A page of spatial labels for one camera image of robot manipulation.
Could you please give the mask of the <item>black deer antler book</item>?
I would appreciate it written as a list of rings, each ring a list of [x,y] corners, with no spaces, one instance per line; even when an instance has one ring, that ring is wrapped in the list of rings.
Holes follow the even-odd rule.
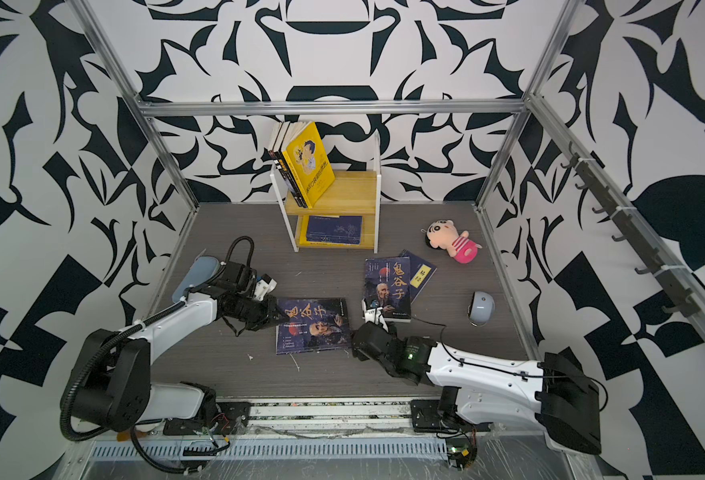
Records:
[[[284,140],[286,140],[288,130],[290,129],[290,123],[282,123],[284,123],[284,127],[280,132],[280,140],[278,140],[278,160],[280,160],[280,164],[282,164],[282,170],[284,170],[283,178],[284,181],[286,181],[286,186],[288,186],[288,192],[292,194],[292,198],[294,198],[294,202],[296,202],[296,205],[298,205],[298,207],[300,208],[307,208],[308,205],[306,205],[304,197],[302,197],[302,194],[300,194],[300,189],[298,189],[298,183],[296,183],[296,179],[294,179],[294,174],[292,174],[292,170],[290,170],[288,160],[286,160],[286,156],[284,156],[284,148],[282,148],[282,144],[284,144]]]

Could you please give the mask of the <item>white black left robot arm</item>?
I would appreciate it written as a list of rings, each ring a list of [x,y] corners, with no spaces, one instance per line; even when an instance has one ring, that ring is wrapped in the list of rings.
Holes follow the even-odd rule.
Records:
[[[220,407],[216,392],[192,383],[152,382],[152,364],[190,334],[218,320],[236,335],[285,322],[274,297],[276,280],[238,262],[200,256],[176,288],[171,306],[121,330],[99,329],[84,344],[60,398],[60,433],[71,442],[106,432],[126,432],[140,458],[170,475],[192,477],[230,449],[216,438]],[[138,437],[142,426],[180,421],[210,441],[210,449],[186,448],[182,461],[164,463],[150,455]]]

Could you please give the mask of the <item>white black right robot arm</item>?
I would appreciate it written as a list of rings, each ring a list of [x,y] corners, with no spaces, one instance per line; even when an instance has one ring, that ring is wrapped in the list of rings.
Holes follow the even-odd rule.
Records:
[[[602,383],[560,354],[541,361],[482,356],[431,338],[401,339],[372,322],[352,334],[352,351],[394,378],[441,388],[438,412],[450,425],[540,429],[556,450],[603,451]]]

